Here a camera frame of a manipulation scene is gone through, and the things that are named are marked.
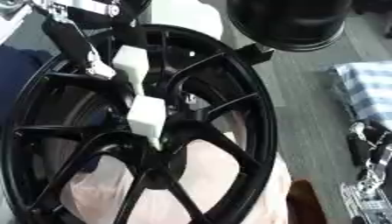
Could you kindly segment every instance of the fabric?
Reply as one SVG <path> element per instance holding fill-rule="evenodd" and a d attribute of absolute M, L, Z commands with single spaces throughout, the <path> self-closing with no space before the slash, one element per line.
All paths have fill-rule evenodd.
<path fill-rule="evenodd" d="M 377 121 L 392 130 L 392 61 L 337 65 L 333 71 L 338 76 L 334 92 L 355 119 Z"/>
<path fill-rule="evenodd" d="M 237 162 L 216 146 L 197 140 L 187 147 L 187 166 L 179 183 L 204 213 L 233 183 L 239 171 Z M 103 157 L 92 173 L 79 173 L 63 189 L 61 201 L 87 224 L 112 223 L 133 176 L 125 165 Z M 268 184 L 243 224 L 286 224 L 286 196 L 291 177 L 278 156 Z M 186 210 L 167 190 L 146 190 L 136 204 L 128 223 L 189 223 Z"/>
<path fill-rule="evenodd" d="M 0 126 L 11 112 L 19 92 L 51 55 L 0 45 Z"/>

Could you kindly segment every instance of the white block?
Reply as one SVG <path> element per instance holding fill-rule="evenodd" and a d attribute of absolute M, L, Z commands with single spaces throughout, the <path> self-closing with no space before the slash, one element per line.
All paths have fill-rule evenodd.
<path fill-rule="evenodd" d="M 132 132 L 148 138 L 161 136 L 166 120 L 165 101 L 137 95 L 127 116 Z"/>
<path fill-rule="evenodd" d="M 123 45 L 113 58 L 113 65 L 128 75 L 128 80 L 132 83 L 137 95 L 144 95 L 142 82 L 150 69 L 145 49 Z"/>
<path fill-rule="evenodd" d="M 151 23 L 176 25 L 221 39 L 221 14 L 200 0 L 154 0 L 151 2 Z"/>

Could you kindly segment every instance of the round black cylinder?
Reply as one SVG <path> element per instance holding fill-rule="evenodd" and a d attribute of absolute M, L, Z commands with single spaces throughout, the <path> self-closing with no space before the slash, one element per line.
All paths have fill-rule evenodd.
<path fill-rule="evenodd" d="M 308 52 L 343 32 L 350 0 L 227 0 L 228 15 L 246 36 L 283 51 Z"/>

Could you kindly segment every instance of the white foam block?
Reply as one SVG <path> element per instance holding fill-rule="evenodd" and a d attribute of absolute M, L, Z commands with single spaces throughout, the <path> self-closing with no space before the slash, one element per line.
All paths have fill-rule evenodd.
<path fill-rule="evenodd" d="M 139 93 L 140 91 L 143 92 L 140 87 L 150 69 L 147 51 L 142 48 L 123 45 L 113 58 L 113 65 L 128 75 L 136 93 L 142 95 L 143 93 Z"/>
<path fill-rule="evenodd" d="M 165 101 L 137 95 L 127 119 L 133 133 L 149 138 L 158 138 L 166 120 Z"/>

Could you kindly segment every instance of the rim lip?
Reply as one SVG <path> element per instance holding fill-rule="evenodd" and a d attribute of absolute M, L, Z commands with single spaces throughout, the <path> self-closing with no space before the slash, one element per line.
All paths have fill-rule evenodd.
<path fill-rule="evenodd" d="M 335 43 L 341 37 L 341 35 L 345 30 L 345 22 L 342 21 L 340 28 L 333 35 L 330 35 L 328 37 L 323 37 L 322 41 L 315 40 L 309 44 L 301 44 L 301 43 L 292 44 L 289 42 L 283 42 L 282 40 L 279 39 L 273 39 L 272 37 L 258 35 L 257 33 L 251 31 L 246 27 L 246 25 L 244 25 L 243 23 L 235 19 L 233 10 L 230 10 L 230 8 L 231 7 L 227 7 L 228 18 L 230 19 L 234 27 L 237 28 L 243 35 L 245 35 L 250 39 L 253 39 L 254 41 L 260 43 L 261 45 L 265 45 L 286 52 L 304 53 L 304 52 L 312 52 L 312 51 L 317 51 L 326 48 L 332 45 L 333 43 Z"/>
<path fill-rule="evenodd" d="M 242 75 L 241 77 L 233 77 L 234 80 L 238 81 L 239 79 L 242 79 L 242 82 L 247 82 L 247 85 L 250 85 L 253 87 L 253 90 L 261 93 L 262 97 L 259 97 L 259 103 L 262 105 L 260 109 L 258 109 L 258 112 L 262 112 L 260 114 L 260 117 L 263 117 L 263 121 L 265 124 L 263 124 L 263 142 L 257 145 L 257 147 L 262 147 L 262 149 L 257 150 L 255 153 L 258 153 L 260 155 L 255 155 L 255 158 L 264 158 L 262 161 L 262 166 L 260 170 L 263 170 L 263 172 L 258 173 L 260 174 L 258 176 L 257 181 L 254 181 L 254 184 L 258 184 L 261 190 L 259 191 L 253 191 L 253 194 L 251 197 L 248 198 L 246 201 L 246 204 L 248 207 L 244 207 L 241 210 L 241 213 L 235 213 L 235 214 L 225 214 L 228 217 L 228 219 L 225 219 L 225 216 L 219 213 L 217 215 L 217 219 L 220 219 L 221 223 L 238 223 L 239 220 L 243 220 L 244 217 L 248 214 L 252 206 L 256 203 L 256 200 L 260 197 L 261 192 L 264 190 L 265 185 L 267 184 L 273 164 L 275 162 L 275 157 L 277 153 L 277 121 L 276 121 L 276 116 L 274 112 L 274 108 L 272 105 L 272 101 L 270 99 L 270 96 L 268 94 L 268 91 L 266 87 L 263 85 L 263 82 L 261 79 L 257 76 L 255 70 L 248 64 L 244 63 L 238 55 L 235 54 L 235 51 L 229 48 L 228 46 L 224 45 L 220 41 L 217 41 L 214 38 L 210 38 L 205 34 L 188 30 L 186 28 L 182 27 L 175 27 L 175 26 L 169 26 L 169 25 L 154 25 L 154 24 L 147 24 L 144 25 L 144 27 L 149 28 L 151 30 L 162 30 L 162 29 L 169 29 L 175 32 L 185 32 L 186 34 L 191 34 L 191 35 L 196 35 L 199 39 L 201 40 L 206 40 L 208 43 L 213 43 L 213 46 L 217 46 L 220 49 L 223 49 L 225 53 L 227 53 L 227 58 L 231 59 L 232 62 L 235 62 L 238 64 L 237 69 L 242 70 L 242 72 L 238 71 L 237 74 L 247 74 L 247 75 Z M 98 33 L 92 37 L 93 42 L 96 42 L 99 40 L 101 36 L 104 35 L 105 32 Z M 28 220 L 30 215 L 23 209 L 26 208 L 26 204 L 23 202 L 23 196 L 20 194 L 20 191 L 18 190 L 16 180 L 12 177 L 15 175 L 15 171 L 12 169 L 12 166 L 15 165 L 14 161 L 11 160 L 11 158 L 15 157 L 11 155 L 10 151 L 13 149 L 12 147 L 12 138 L 13 138 L 13 128 L 14 128 L 14 122 L 20 117 L 20 114 L 25 115 L 24 113 L 18 112 L 18 109 L 23 107 L 24 102 L 27 100 L 25 98 L 26 95 L 30 94 L 39 84 L 39 79 L 41 76 L 46 74 L 46 71 L 48 71 L 50 68 L 55 68 L 56 65 L 58 65 L 62 60 L 64 60 L 64 56 L 61 54 L 57 57 L 52 58 L 49 60 L 43 67 L 41 67 L 29 80 L 29 82 L 26 84 L 24 89 L 20 92 L 19 97 L 17 99 L 16 104 L 14 105 L 14 113 L 12 116 L 7 120 L 7 123 L 4 127 L 3 130 L 3 147 L 0 149 L 2 152 L 0 155 L 1 158 L 1 166 L 2 166 L 2 178 L 3 178 L 3 189 L 4 189 L 4 194 L 6 199 L 9 202 L 10 208 L 14 212 L 14 214 L 17 216 L 18 219 L 21 221 L 25 221 L 27 223 L 37 223 L 34 222 L 33 220 Z"/>

